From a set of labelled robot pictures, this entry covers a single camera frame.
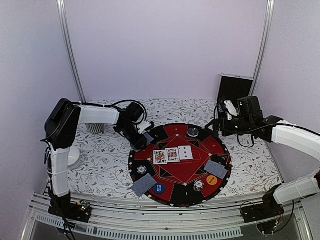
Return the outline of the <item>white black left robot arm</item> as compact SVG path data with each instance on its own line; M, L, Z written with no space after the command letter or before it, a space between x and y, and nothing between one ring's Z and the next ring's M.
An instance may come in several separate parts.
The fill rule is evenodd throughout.
M45 122L47 144L47 171L50 182L52 205L63 216L74 213L68 185L68 157L79 125L104 124L113 126L115 132L126 138L134 150L144 150L150 140L147 132L155 125L147 120L147 110L136 100L128 100L129 106L118 107L117 103L101 105L59 100Z

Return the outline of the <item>black white dealer button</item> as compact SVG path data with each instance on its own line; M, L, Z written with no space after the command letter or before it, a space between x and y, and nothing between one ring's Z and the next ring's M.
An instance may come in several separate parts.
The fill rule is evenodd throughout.
M190 127L187 131L187 135L192 138L196 138L199 136L199 130L195 127Z

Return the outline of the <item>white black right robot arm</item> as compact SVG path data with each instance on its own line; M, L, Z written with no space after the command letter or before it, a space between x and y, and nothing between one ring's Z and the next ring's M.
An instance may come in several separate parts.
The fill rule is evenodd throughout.
M213 120L205 126L206 129L209 127L212 127L215 137L251 135L252 139L284 145L316 160L320 159L319 133L289 123L281 117L264 117L257 96L239 98L237 107L229 100L218 103L213 111ZM315 170L297 180L271 188L263 196L258 213L262 218L269 218L275 212L280 212L284 203L319 192L320 172Z

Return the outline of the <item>white blue poker chip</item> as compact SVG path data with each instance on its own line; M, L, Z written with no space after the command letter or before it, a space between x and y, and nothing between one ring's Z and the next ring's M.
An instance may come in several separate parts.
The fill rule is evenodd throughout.
M140 175L144 175L146 174L148 171L147 167L145 165L140 165L138 168L137 168L137 173L140 174Z

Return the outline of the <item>three of diamonds card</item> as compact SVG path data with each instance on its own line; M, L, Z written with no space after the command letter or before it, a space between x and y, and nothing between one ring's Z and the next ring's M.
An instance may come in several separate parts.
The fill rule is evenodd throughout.
M193 159L192 147L190 145L178 146L178 152L179 152L179 159L181 161Z

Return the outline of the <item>orange big blind button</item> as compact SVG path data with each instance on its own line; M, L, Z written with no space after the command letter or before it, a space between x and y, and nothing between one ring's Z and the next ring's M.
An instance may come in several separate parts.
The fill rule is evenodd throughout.
M218 183L218 178L216 176L214 176L214 175L209 175L206 178L206 182L210 186L215 186Z

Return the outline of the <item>blue small blind button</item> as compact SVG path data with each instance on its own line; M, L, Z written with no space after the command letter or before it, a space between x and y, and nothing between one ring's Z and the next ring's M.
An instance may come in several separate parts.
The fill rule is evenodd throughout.
M166 187L161 183L157 183L152 190L155 194L161 195L166 191Z

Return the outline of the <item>king of hearts card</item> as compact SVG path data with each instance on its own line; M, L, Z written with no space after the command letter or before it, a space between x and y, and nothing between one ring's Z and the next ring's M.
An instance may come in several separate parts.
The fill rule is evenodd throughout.
M167 163L179 163L179 149L177 147L166 148Z

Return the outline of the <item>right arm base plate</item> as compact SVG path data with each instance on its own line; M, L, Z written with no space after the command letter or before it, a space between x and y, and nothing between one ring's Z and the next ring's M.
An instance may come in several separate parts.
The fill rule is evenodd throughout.
M264 199L260 204L245 201L239 211L245 223L281 217L285 213L283 206L274 199Z

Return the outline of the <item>king of spades card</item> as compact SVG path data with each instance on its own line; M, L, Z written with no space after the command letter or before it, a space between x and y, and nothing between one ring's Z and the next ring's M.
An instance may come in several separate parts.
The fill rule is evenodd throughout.
M168 156L165 150L153 151L153 164L154 165L166 165L168 163Z

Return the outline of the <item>blue playing card deck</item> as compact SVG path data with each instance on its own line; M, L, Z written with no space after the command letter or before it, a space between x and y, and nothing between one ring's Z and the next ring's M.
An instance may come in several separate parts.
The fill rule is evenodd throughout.
M144 136L147 139L147 145L149 145L154 140L154 138L148 132L146 132Z

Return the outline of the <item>dealt blue card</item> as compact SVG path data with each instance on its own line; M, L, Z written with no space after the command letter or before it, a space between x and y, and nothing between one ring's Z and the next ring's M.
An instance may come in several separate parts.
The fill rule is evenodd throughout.
M218 164L212 167L211 174L216 176L217 178L220 178L223 180L227 173L228 173L228 170L225 169L223 165Z
M150 190L155 184L156 184L156 182L154 181L154 179L151 176L146 175L146 176L142 177L141 179L137 180L133 184L131 189L138 197L141 197L148 190Z
M158 182L148 173L147 175L140 178L136 183L140 191L148 191L153 188Z
M222 173L224 172L224 166L219 164L219 163L216 163L214 161L211 161L209 160L205 167L204 167L204 170L212 175L215 175L215 176L220 176L222 175Z

